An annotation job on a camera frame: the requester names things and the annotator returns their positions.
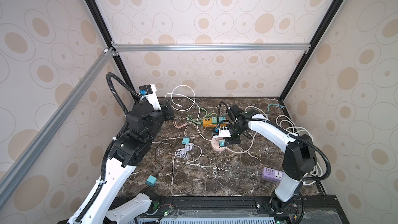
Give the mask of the round beige power socket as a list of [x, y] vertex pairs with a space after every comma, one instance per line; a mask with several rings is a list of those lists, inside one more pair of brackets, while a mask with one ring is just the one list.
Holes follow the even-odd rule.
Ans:
[[224, 140], [224, 139], [212, 139], [212, 140], [211, 140], [211, 146], [212, 146], [212, 148], [213, 148], [214, 151], [223, 152], [223, 151], [225, 151], [225, 150], [227, 149], [226, 147], [223, 148], [223, 147], [220, 147], [220, 146], [219, 146], [219, 142], [220, 142], [221, 140]]

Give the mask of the orange power strip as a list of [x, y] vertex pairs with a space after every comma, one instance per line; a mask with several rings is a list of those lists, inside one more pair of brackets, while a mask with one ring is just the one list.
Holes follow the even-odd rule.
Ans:
[[203, 119], [203, 127], [216, 127], [217, 125], [211, 124], [211, 118]]

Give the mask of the purple power strip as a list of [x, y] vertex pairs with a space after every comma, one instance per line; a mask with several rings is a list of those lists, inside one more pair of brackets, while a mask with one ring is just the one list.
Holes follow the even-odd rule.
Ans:
[[269, 181], [279, 182], [282, 180], [283, 175], [284, 175], [283, 171], [274, 170], [271, 168], [264, 167], [263, 173], [262, 173], [262, 178], [269, 180]]

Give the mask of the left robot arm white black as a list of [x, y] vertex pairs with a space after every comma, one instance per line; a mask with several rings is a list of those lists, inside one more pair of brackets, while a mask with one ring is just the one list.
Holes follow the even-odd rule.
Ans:
[[114, 73], [106, 81], [122, 108], [125, 123], [107, 147], [101, 161], [101, 173], [82, 205], [65, 224], [129, 224], [151, 211], [155, 213], [159, 196], [143, 189], [135, 198], [111, 209], [118, 192], [135, 171], [166, 121], [174, 120], [170, 100], [158, 99], [156, 87], [144, 85], [135, 92]]

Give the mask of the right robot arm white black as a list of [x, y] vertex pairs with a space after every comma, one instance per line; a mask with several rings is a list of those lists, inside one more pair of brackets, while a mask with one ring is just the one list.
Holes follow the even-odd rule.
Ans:
[[304, 182], [323, 181], [331, 172], [331, 163], [326, 154], [314, 145], [309, 135], [297, 134], [269, 120], [257, 110], [242, 110], [236, 104], [221, 101], [217, 113], [226, 109], [227, 120], [217, 120], [213, 137], [224, 147], [241, 143], [241, 135], [250, 131], [272, 142], [284, 153], [283, 176], [271, 195], [269, 208], [275, 214], [283, 213], [295, 195], [300, 193]]

